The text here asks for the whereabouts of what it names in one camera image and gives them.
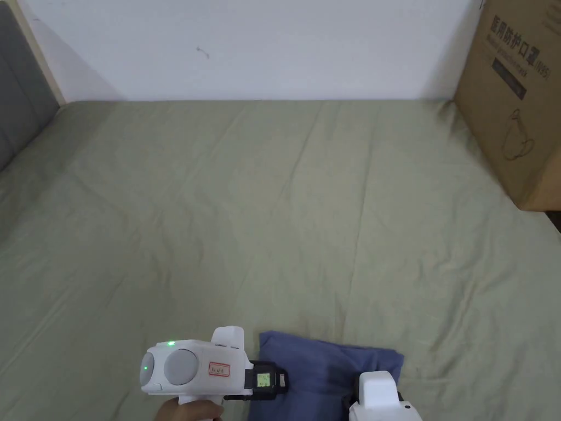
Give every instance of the blue cloth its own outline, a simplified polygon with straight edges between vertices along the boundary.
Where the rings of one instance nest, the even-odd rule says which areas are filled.
[[[389,371],[398,381],[403,355],[381,348],[342,346],[280,332],[259,335],[259,359],[288,372],[289,389],[274,401],[252,401],[248,421],[348,420],[342,399],[355,378],[368,371]]]

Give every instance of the wrinkled fabric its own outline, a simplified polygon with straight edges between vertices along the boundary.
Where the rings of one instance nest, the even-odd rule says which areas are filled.
[[[365,372],[388,371],[396,383],[403,355],[391,349],[342,346],[281,332],[259,335],[259,359],[285,369],[289,390],[273,401],[253,401],[248,421],[348,420],[343,397]]]
[[[451,103],[70,104],[0,173],[0,419],[150,419],[146,349],[231,324],[395,349],[427,421],[557,419],[560,256]]]

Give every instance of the finger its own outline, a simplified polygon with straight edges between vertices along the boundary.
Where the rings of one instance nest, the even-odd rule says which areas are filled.
[[[172,419],[173,414],[175,414],[175,411],[177,409],[177,401],[178,398],[174,398],[174,399],[170,399],[166,402],[164,402],[164,404],[160,407],[160,409],[158,409],[158,412],[156,413],[156,417],[154,418],[154,421],[169,421]]]
[[[194,401],[177,407],[172,421],[200,421],[219,418],[224,408],[211,401]]]

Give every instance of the wall mark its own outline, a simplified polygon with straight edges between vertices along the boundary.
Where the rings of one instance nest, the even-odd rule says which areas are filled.
[[[207,59],[207,60],[210,58],[210,54],[207,53],[206,51],[204,51],[204,50],[203,50],[201,47],[199,47],[198,45],[197,45],[197,51],[203,53],[203,54],[206,56],[206,59]]]

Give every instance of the small lcd screen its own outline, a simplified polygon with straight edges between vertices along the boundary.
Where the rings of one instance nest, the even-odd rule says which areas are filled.
[[[257,387],[270,387],[270,386],[271,386],[271,375],[269,373],[258,373]]]

